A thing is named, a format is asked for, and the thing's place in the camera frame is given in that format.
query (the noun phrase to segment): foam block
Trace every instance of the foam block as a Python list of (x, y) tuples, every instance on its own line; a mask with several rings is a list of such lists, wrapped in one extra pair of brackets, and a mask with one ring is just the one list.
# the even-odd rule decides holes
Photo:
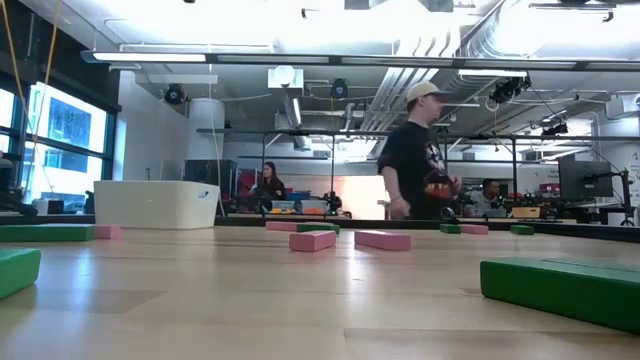
[(511, 233), (516, 235), (533, 235), (533, 227), (526, 225), (511, 225)]
[(336, 244), (336, 232), (309, 231), (289, 235), (289, 249), (293, 251), (318, 251)]
[(0, 226), (0, 242), (89, 241), (94, 238), (95, 230), (89, 224)]
[(460, 225), (460, 229), (465, 234), (474, 234), (474, 235), (487, 235), (487, 234), (489, 234), (489, 227), (485, 226), (485, 225), (464, 224), (464, 225)]
[(120, 239), (122, 229), (117, 225), (95, 225), (96, 239)]
[(598, 260), (500, 258), (480, 263), (482, 294), (640, 335), (640, 267)]
[(0, 250), (0, 299), (31, 286), (40, 273), (40, 250)]
[(298, 232), (324, 231), (324, 230), (333, 230), (336, 232), (336, 234), (340, 234), (340, 226), (332, 223), (305, 222), (305, 223), (297, 224), (296, 226), (296, 231)]
[(265, 224), (267, 230), (274, 231), (298, 231), (298, 223), (286, 221), (267, 221)]
[(440, 224), (440, 231), (447, 234), (460, 234), (462, 229), (460, 225)]
[(383, 231), (356, 231), (356, 245), (376, 249), (403, 251), (411, 250), (411, 235), (391, 234)]

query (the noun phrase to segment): seated man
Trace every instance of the seated man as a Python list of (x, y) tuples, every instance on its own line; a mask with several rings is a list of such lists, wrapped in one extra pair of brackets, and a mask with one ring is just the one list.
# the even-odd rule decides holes
[(500, 196), (500, 184), (495, 179), (484, 179), (482, 181), (482, 191), (475, 191), (471, 194), (473, 208), (484, 212), (491, 209), (491, 202)]

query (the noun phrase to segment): white baseball cap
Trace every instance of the white baseball cap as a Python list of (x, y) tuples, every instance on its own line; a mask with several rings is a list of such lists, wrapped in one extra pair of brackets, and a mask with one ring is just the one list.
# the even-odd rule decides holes
[(449, 91), (442, 91), (438, 89), (438, 87), (435, 86), (432, 82), (425, 81), (417, 83), (409, 88), (409, 91), (407, 91), (407, 103), (422, 96), (434, 95), (438, 97), (446, 97), (450, 94), (451, 92)]

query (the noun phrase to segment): woman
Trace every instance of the woman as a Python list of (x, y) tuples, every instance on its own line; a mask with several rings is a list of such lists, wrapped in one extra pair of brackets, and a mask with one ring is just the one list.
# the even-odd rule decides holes
[(286, 200), (287, 194), (284, 183), (278, 179), (276, 164), (271, 161), (264, 163), (262, 179), (262, 185), (260, 186), (262, 194), (269, 195), (273, 200)]

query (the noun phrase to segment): white column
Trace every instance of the white column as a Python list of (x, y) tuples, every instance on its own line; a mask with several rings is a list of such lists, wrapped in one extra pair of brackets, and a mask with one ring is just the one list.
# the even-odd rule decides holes
[(197, 129), (224, 129), (224, 104), (215, 99), (193, 99), (189, 103), (188, 160), (222, 159), (224, 135), (201, 134)]

